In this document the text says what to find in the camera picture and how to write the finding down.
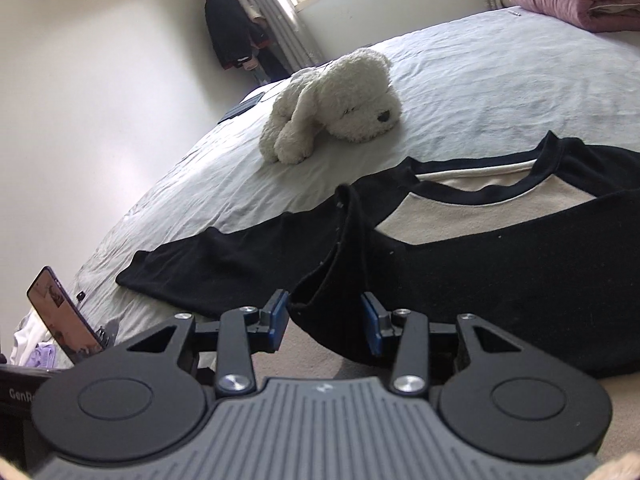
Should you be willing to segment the grey bed sheet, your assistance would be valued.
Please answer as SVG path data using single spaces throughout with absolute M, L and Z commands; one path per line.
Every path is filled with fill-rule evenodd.
M 119 322 L 129 338 L 170 318 L 167 304 L 119 287 L 139 249 L 232 232 L 283 211 L 308 210 L 337 185 L 393 167 L 528 151 L 548 132 L 639 146 L 639 36 L 593 34 L 556 18 L 506 9 L 409 32 L 378 44 L 392 61 L 399 124 L 352 144 L 319 136 L 296 166 L 268 164 L 258 138 L 279 93 L 203 136 L 108 232 L 77 272 L 72 293 L 90 325 Z

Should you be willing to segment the purple folded garment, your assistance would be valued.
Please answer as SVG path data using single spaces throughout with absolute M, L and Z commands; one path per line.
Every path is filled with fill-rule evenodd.
M 53 370 L 56 361 L 56 347 L 54 344 L 37 344 L 29 353 L 24 367 L 42 368 L 43 370 Z

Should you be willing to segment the black and cream raglan sweatshirt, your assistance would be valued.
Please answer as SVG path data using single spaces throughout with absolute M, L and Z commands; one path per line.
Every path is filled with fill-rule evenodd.
M 473 313 L 597 378 L 639 368 L 639 156 L 548 133 L 531 151 L 419 162 L 250 228 L 136 252 L 117 283 L 219 318 L 278 289 L 323 347 L 370 364 L 366 292 Z

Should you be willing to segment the white printed cloth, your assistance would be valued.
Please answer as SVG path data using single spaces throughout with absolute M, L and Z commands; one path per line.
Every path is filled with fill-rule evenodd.
M 49 343 L 49 332 L 44 326 L 40 316 L 34 309 L 21 319 L 16 331 L 13 334 L 13 346 L 9 357 L 12 365 L 24 366 L 29 353 L 34 350 L 37 344 Z

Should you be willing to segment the grey dotted curtain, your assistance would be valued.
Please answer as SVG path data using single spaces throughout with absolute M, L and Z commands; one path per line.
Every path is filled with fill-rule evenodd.
M 297 14 L 297 0 L 255 1 L 265 17 L 270 36 L 276 42 L 277 54 L 291 72 L 326 62 L 314 36 Z

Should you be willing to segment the white plush dog toy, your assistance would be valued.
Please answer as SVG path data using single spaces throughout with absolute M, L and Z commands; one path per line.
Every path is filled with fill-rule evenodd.
M 297 165 L 311 156 L 314 139 L 322 132 L 352 143 L 388 133 L 401 115 L 391 68 L 386 55 L 361 48 L 295 73 L 262 127 L 258 141 L 262 158 Z

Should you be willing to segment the dark clothes hanging on rack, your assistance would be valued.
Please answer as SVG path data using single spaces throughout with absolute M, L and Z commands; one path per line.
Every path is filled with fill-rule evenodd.
M 239 0 L 205 0 L 204 15 L 216 57 L 225 70 L 259 70 L 268 82 L 291 76 L 271 50 L 268 29 L 253 21 Z

